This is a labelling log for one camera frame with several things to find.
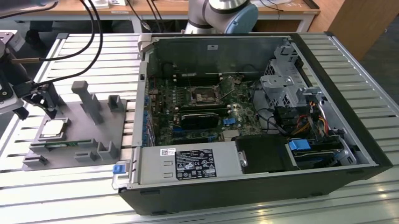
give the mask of table leg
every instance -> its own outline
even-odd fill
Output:
[[[136,34],[142,33],[142,28],[141,28],[141,23],[140,20],[136,16],[130,16],[130,21],[132,21],[132,25],[133,25],[133,32]]]
[[[313,15],[304,15],[304,18],[300,20],[298,26],[297,26],[297,32],[307,32],[307,30],[309,29],[309,26],[312,24],[313,21]]]

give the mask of green circuit board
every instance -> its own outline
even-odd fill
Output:
[[[172,79],[160,78],[149,81],[157,146],[226,141],[222,133],[229,130],[236,130],[233,133],[238,135],[261,133],[249,96],[253,81],[242,80],[240,75],[221,77],[222,80],[213,86],[178,87]],[[222,106],[220,110],[228,110],[228,113],[220,116],[216,127],[182,130],[178,125],[181,113],[176,108],[196,108],[196,106],[200,108],[208,102],[220,104],[220,107]],[[225,125],[222,122],[225,119],[233,119],[233,124]]]

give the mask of wooden table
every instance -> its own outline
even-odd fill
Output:
[[[188,2],[177,0],[156,0],[154,4],[164,20],[186,20]],[[145,0],[133,0],[134,11],[144,20],[153,20],[153,15]],[[277,5],[282,12],[261,7],[258,8],[258,20],[297,20],[300,21],[296,31],[305,32],[311,26],[313,16],[319,9],[311,9],[302,0],[293,0],[289,4]],[[128,6],[109,6],[108,9],[98,9],[101,20],[130,20],[133,31],[141,33],[141,25]],[[78,0],[60,0],[58,5],[49,11],[12,17],[12,20],[89,20],[86,11]]]

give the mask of motherboard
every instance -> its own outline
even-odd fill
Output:
[[[177,74],[148,82],[154,145],[230,141],[261,133],[253,80],[240,74]]]

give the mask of metal table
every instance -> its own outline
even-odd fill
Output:
[[[122,158],[130,150],[138,62],[137,35],[108,34],[93,68],[56,83],[65,101],[77,101],[70,84],[86,80],[98,99],[120,94],[128,102]],[[112,165],[24,172],[20,170],[42,112],[28,105],[25,121],[13,117],[0,140],[0,222],[8,223],[393,223],[399,218],[399,108],[335,37],[301,34],[332,81],[381,146],[393,168],[353,182],[327,196],[257,203],[160,216],[138,216],[110,187]],[[89,35],[57,39],[48,57],[76,52]],[[93,58],[97,42],[85,55],[45,62],[36,81],[80,71]]]

